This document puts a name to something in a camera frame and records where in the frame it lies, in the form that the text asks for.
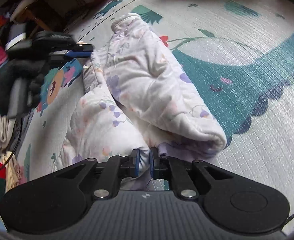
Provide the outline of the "black gloved hand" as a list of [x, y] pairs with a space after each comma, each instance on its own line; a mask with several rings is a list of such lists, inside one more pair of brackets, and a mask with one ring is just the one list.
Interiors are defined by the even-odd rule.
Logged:
[[15, 119], [34, 109], [48, 71], [46, 61], [8, 61], [0, 69], [0, 115]]

